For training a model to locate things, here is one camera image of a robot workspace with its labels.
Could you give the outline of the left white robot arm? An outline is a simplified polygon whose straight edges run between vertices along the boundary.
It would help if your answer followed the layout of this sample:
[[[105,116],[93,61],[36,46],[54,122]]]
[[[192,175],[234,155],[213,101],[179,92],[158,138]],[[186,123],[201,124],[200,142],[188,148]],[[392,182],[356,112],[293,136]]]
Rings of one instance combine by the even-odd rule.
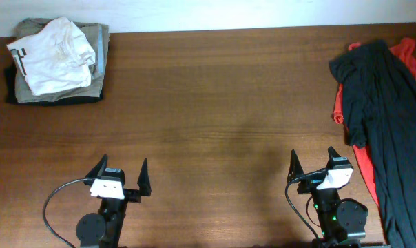
[[[84,215],[76,226],[76,236],[81,247],[117,248],[126,209],[129,203],[140,203],[142,197],[149,197],[152,187],[149,181],[148,160],[143,161],[138,176],[138,189],[125,188],[125,172],[107,166],[108,155],[85,176],[90,186],[90,195],[99,198],[101,204],[96,213]]]

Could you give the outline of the dark green t-shirt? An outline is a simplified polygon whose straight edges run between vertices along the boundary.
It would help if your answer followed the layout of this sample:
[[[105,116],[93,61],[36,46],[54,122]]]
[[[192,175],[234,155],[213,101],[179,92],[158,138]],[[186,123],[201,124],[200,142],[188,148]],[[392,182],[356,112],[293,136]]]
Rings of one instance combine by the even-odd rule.
[[[368,147],[380,216],[392,247],[416,247],[416,80],[375,41],[334,58],[350,145]]]

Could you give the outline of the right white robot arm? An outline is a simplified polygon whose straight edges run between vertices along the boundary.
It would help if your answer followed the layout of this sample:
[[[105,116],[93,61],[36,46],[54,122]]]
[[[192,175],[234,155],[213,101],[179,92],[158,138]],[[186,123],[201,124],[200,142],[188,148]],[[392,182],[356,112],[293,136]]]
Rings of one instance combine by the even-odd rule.
[[[287,176],[288,191],[297,185],[297,193],[309,194],[318,216],[322,237],[299,213],[287,196],[287,202],[300,220],[311,230],[315,238],[313,247],[360,247],[360,240],[366,236],[365,225],[368,209],[351,198],[341,199],[338,190],[348,185],[353,166],[348,158],[340,156],[333,147],[328,148],[329,159],[326,167],[304,173],[294,150],[290,153],[290,167]]]

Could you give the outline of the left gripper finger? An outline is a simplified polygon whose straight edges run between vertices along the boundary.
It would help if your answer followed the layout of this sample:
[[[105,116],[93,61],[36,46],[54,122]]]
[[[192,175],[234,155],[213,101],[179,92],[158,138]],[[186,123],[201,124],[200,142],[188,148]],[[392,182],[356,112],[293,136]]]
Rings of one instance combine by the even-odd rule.
[[[149,173],[148,173],[148,160],[144,158],[140,174],[137,180],[139,194],[141,196],[151,196],[152,187],[149,180]]]
[[[86,179],[100,178],[107,168],[108,155],[104,154],[101,160],[86,174]]]

